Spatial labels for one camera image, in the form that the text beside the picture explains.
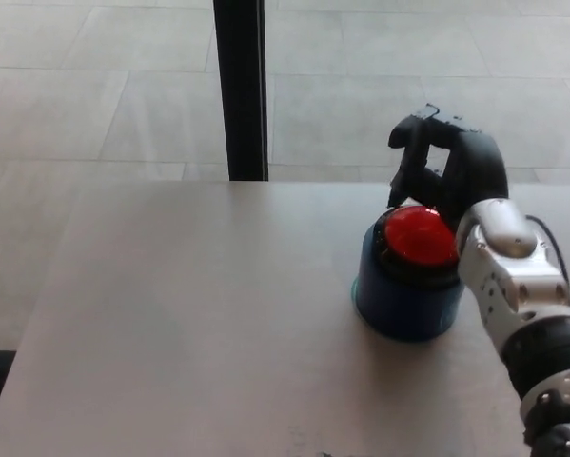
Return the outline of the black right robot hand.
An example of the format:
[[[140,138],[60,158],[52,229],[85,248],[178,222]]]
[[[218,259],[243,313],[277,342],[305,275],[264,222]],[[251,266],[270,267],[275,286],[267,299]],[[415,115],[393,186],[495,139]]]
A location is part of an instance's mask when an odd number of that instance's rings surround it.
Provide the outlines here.
[[[390,182],[391,208],[411,198],[436,210],[455,232],[473,205],[509,196],[505,165],[493,137],[434,105],[400,121],[390,132],[388,146],[403,150]]]

